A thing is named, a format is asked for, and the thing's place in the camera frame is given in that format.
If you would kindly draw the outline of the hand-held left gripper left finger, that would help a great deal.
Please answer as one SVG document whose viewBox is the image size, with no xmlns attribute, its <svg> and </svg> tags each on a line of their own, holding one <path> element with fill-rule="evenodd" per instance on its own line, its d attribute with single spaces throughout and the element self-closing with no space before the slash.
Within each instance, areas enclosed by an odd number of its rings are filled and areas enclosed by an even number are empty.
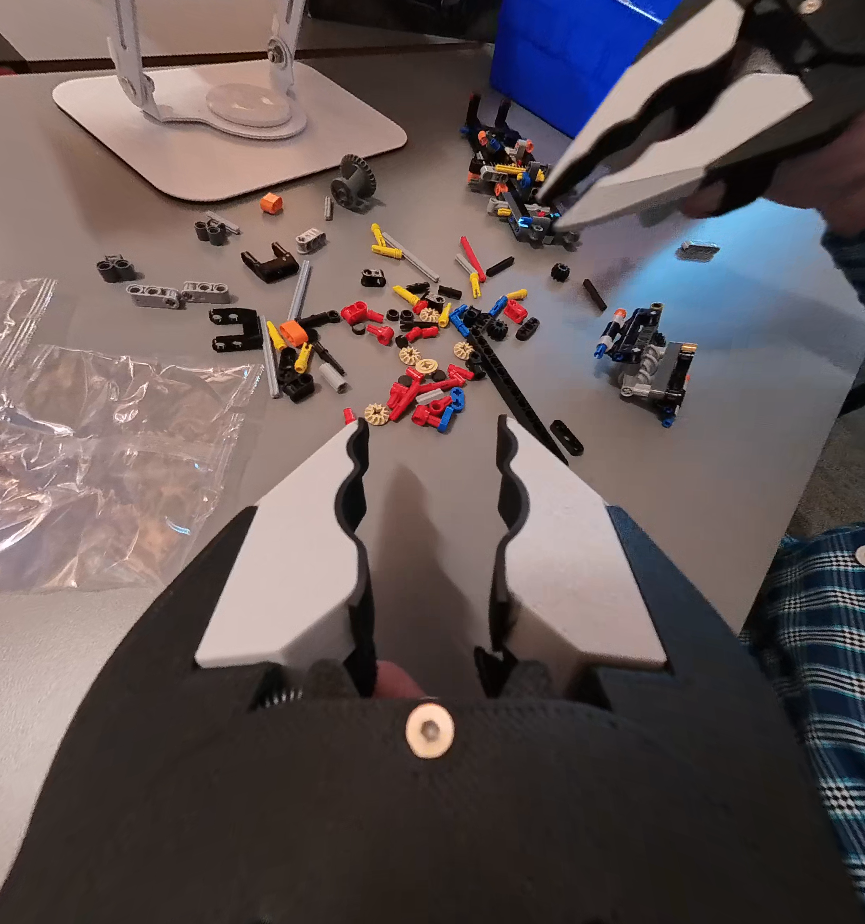
<svg viewBox="0 0 865 924">
<path fill-rule="evenodd" d="M 371 695 L 374 607 L 356 534 L 368 445 L 365 420 L 346 424 L 257 502 L 196 650 L 199 667 L 278 664 L 300 678 L 335 660 Z"/>
</svg>

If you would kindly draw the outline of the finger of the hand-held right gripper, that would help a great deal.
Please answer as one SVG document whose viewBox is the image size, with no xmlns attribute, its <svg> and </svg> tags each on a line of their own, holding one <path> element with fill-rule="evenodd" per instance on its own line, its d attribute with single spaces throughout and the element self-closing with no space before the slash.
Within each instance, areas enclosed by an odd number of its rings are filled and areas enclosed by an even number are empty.
<svg viewBox="0 0 865 924">
<path fill-rule="evenodd" d="M 740 77 L 695 126 L 654 143 L 632 165 L 594 183 L 563 215 L 557 228 L 577 230 L 686 197 L 699 187 L 715 161 L 811 100 L 804 83 L 793 75 Z"/>
<path fill-rule="evenodd" d="M 751 6 L 682 2 L 552 167 L 538 202 L 572 207 L 599 179 L 700 122 L 745 66 L 744 29 Z M 758 198 L 755 177 L 741 173 L 715 179 L 705 173 L 699 187 L 676 202 L 745 207 Z"/>
</svg>

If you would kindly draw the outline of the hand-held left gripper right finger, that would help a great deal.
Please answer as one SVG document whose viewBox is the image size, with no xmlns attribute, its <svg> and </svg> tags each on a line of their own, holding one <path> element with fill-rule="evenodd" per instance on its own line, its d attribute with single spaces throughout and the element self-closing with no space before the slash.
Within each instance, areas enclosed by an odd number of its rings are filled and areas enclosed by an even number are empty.
<svg viewBox="0 0 865 924">
<path fill-rule="evenodd" d="M 523 663 L 564 699 L 611 699 L 602 670 L 668 680 L 653 624 L 607 503 L 518 421 L 497 422 L 498 514 L 488 600 L 490 650 L 475 650 L 497 698 Z"/>
</svg>

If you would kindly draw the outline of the lego chassis assembly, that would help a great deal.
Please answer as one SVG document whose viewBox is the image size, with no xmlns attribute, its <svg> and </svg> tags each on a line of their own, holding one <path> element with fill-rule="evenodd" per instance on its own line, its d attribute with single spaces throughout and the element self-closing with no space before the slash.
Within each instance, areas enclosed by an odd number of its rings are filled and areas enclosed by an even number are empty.
<svg viewBox="0 0 865 924">
<path fill-rule="evenodd" d="M 511 101 L 502 99 L 493 124 L 480 117 L 482 96 L 472 93 L 462 137 L 471 147 L 467 185 L 488 195 L 487 214 L 508 225 L 520 243 L 533 248 L 558 245 L 576 248 L 580 234 L 558 229 L 561 213 L 537 202 L 537 195 L 552 166 L 534 156 L 534 143 L 507 122 Z"/>
</svg>

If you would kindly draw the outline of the pile of small lego pieces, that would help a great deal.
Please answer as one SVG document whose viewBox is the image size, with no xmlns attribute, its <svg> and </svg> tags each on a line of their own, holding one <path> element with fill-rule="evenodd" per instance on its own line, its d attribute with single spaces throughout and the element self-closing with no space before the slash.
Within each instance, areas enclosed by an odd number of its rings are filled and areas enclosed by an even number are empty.
<svg viewBox="0 0 865 924">
<path fill-rule="evenodd" d="M 370 425 L 381 426 L 403 419 L 412 412 L 412 421 L 419 426 L 447 433 L 455 417 L 467 404 L 465 389 L 469 382 L 485 375 L 478 356 L 466 340 L 470 329 L 500 339 L 507 333 L 502 314 L 522 324 L 520 332 L 528 334 L 537 326 L 537 320 L 527 316 L 519 302 L 523 290 L 498 299 L 496 306 L 476 315 L 471 305 L 460 302 L 460 291 L 440 286 L 432 294 L 429 283 L 409 286 L 395 285 L 393 294 L 401 297 L 408 308 L 392 309 L 382 315 L 365 301 L 356 301 L 340 310 L 327 310 L 297 321 L 309 335 L 309 342 L 301 348 L 287 346 L 279 335 L 279 326 L 268 322 L 277 356 L 277 375 L 285 395 L 293 403 L 300 403 L 314 394 L 320 379 L 336 394 L 345 394 L 349 387 L 346 372 L 321 339 L 325 326 L 345 324 L 358 336 L 370 336 L 381 347 L 396 347 L 398 361 L 404 373 L 390 389 L 385 403 L 373 403 L 364 416 Z M 453 327 L 462 337 L 454 345 L 455 361 L 441 366 L 436 360 L 422 354 L 417 344 L 439 337 L 441 331 Z"/>
</svg>

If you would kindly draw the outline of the long black lego beam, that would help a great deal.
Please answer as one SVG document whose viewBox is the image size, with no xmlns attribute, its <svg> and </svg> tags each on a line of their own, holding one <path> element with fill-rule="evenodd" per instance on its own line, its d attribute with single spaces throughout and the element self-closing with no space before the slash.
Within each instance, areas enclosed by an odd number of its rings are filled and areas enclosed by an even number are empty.
<svg viewBox="0 0 865 924">
<path fill-rule="evenodd" d="M 530 402 L 500 361 L 487 338 L 475 329 L 470 329 L 466 340 L 473 347 L 486 376 L 495 385 L 497 392 L 506 403 L 514 419 L 538 442 L 548 449 L 565 466 L 568 465 L 564 453 L 554 441 L 548 428 L 539 418 Z"/>
</svg>

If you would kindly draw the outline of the small lego engine assembly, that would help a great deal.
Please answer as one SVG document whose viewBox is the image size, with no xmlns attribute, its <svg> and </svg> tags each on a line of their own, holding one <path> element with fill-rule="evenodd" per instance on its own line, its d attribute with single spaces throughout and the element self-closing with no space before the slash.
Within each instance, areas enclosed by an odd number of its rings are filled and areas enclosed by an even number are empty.
<svg viewBox="0 0 865 924">
<path fill-rule="evenodd" d="M 631 313 L 616 309 L 593 356 L 618 367 L 613 381 L 623 399 L 643 403 L 669 429 L 685 401 L 690 368 L 699 347 L 667 339 L 660 330 L 662 311 L 659 302 Z"/>
</svg>

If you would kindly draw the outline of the black forked lego piece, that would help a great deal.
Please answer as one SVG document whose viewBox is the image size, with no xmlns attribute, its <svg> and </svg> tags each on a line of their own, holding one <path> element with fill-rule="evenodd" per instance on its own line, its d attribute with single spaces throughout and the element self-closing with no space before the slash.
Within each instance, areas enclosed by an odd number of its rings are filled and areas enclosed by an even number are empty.
<svg viewBox="0 0 865 924">
<path fill-rule="evenodd" d="M 242 262 L 265 283 L 276 283 L 297 275 L 300 264 L 293 254 L 277 241 L 272 242 L 271 247 L 274 254 L 271 260 L 257 260 L 250 251 L 244 250 L 241 252 Z"/>
<path fill-rule="evenodd" d="M 209 319 L 216 325 L 231 329 L 228 333 L 213 338 L 212 349 L 216 353 L 262 349 L 264 338 L 257 311 L 251 308 L 219 306 L 210 309 Z"/>
</svg>

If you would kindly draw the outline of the dark grey lego differential gear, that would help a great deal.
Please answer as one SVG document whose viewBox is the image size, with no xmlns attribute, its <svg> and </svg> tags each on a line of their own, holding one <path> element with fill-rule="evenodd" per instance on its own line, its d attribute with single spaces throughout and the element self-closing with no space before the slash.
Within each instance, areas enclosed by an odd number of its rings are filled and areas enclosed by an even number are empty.
<svg viewBox="0 0 865 924">
<path fill-rule="evenodd" d="M 331 182 L 336 205 L 350 212 L 366 214 L 372 208 L 377 181 L 368 162 L 357 154 L 343 155 L 339 175 Z"/>
</svg>

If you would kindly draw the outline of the person's right hand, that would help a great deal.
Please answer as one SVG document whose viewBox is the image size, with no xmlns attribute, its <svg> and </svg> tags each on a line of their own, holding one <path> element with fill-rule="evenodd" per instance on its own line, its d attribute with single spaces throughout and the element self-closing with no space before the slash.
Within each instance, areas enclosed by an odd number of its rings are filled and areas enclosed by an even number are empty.
<svg viewBox="0 0 865 924">
<path fill-rule="evenodd" d="M 817 211 L 842 237 L 865 231 L 865 113 L 827 146 L 783 162 L 766 197 Z"/>
</svg>

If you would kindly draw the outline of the blue box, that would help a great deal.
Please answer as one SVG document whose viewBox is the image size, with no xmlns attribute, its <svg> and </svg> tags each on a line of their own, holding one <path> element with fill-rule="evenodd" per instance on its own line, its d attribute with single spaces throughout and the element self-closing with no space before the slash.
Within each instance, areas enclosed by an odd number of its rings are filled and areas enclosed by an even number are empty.
<svg viewBox="0 0 865 924">
<path fill-rule="evenodd" d="M 505 1 L 491 83 L 575 137 L 677 1 Z"/>
</svg>

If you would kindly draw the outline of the clear plastic bag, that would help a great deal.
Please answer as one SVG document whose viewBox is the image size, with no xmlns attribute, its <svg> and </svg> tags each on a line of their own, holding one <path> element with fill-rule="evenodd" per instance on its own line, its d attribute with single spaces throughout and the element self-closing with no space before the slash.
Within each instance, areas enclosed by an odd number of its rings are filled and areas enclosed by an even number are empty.
<svg viewBox="0 0 865 924">
<path fill-rule="evenodd" d="M 23 356 L 56 286 L 51 278 L 0 281 L 0 378 Z"/>
<path fill-rule="evenodd" d="M 27 357 L 0 392 L 0 593 L 172 578 L 220 501 L 262 372 Z"/>
</svg>

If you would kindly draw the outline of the person's plaid shirt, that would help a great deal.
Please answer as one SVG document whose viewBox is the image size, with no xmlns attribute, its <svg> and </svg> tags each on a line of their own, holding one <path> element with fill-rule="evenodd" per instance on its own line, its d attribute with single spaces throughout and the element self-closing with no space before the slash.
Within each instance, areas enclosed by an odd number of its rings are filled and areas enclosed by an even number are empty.
<svg viewBox="0 0 865 924">
<path fill-rule="evenodd" d="M 785 538 L 740 638 L 805 751 L 865 905 L 865 523 Z"/>
</svg>

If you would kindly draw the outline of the white monitor stand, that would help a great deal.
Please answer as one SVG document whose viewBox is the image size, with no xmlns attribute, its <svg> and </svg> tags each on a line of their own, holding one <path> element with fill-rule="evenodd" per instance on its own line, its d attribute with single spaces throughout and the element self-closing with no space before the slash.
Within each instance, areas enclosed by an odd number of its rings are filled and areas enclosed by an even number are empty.
<svg viewBox="0 0 865 924">
<path fill-rule="evenodd" d="M 407 135 L 295 63 L 305 2 L 274 3 L 267 56 L 146 71 L 135 2 L 106 2 L 115 74 L 53 91 L 57 107 L 162 193 L 215 203 L 403 147 Z"/>
</svg>

